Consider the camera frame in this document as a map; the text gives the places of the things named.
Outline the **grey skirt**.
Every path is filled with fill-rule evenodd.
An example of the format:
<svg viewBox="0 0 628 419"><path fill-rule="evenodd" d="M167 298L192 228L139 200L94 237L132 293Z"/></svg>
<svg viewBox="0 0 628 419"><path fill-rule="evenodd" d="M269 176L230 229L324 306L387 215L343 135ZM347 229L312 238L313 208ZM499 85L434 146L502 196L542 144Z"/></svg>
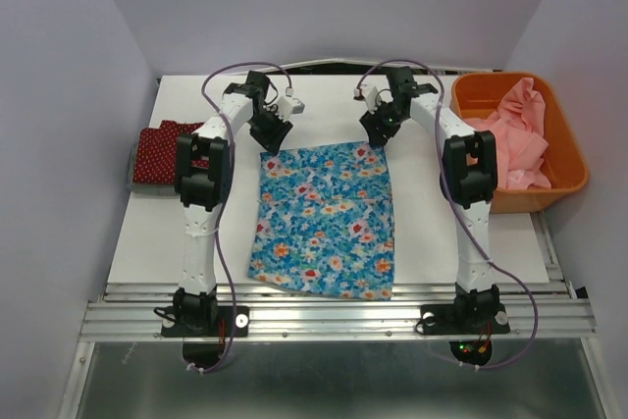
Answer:
<svg viewBox="0 0 628 419"><path fill-rule="evenodd" d="M175 192L174 187L171 184L156 184L156 183L136 183L134 178L134 167L136 164L138 151L138 143L136 142L131 147L128 170L127 170L127 189L129 192L133 192L139 195L158 198L174 198L178 195Z"/></svg>

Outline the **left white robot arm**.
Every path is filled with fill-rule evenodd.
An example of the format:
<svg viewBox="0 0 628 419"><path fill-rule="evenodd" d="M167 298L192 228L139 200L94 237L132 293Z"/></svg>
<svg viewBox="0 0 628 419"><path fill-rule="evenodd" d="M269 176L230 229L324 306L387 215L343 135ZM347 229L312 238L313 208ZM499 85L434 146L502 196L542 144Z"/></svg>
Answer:
<svg viewBox="0 0 628 419"><path fill-rule="evenodd" d="M214 252L222 213L235 174L235 137L245 125L253 139L275 155L292 129L289 118L304 110L294 97L292 81L284 93L269 100L270 78L257 71L243 83L230 83L219 103L209 98L207 82L201 95L214 115L176 141L174 189L183 205L183 272L166 318L193 330L211 333L218 323Z"/></svg>

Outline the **blue floral skirt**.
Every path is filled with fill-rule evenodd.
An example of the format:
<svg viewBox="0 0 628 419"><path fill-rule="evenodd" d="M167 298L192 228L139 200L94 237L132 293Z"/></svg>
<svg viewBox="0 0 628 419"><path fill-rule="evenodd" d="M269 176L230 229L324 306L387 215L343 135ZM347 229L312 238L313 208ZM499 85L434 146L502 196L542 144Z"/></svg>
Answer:
<svg viewBox="0 0 628 419"><path fill-rule="evenodd" d="M390 299L394 214L384 149L356 141L260 159L248 277L313 295Z"/></svg>

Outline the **red dotted skirt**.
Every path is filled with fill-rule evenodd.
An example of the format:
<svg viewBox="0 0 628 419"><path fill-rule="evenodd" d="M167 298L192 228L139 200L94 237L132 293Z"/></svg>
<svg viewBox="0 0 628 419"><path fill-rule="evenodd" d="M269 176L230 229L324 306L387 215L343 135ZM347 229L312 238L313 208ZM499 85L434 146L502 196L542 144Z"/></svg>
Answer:
<svg viewBox="0 0 628 419"><path fill-rule="evenodd" d="M163 120L158 128L140 132L134 178L136 183L175 183L177 139L203 125Z"/></svg>

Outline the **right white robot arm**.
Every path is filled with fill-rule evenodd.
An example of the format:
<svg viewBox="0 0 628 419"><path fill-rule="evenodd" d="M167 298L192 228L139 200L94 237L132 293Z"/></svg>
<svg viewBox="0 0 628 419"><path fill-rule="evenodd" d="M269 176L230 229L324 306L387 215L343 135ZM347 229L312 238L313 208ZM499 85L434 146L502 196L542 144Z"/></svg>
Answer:
<svg viewBox="0 0 628 419"><path fill-rule="evenodd" d="M360 124L369 144L382 147L412 120L431 131L440 165L441 191L455 218L458 269L455 298L442 308L463 331L473 331L499 311L499 292L489 255L489 216L497 189L497 144L444 105L445 87L420 84L409 67L387 73L392 99L362 78L353 96L366 105Z"/></svg>

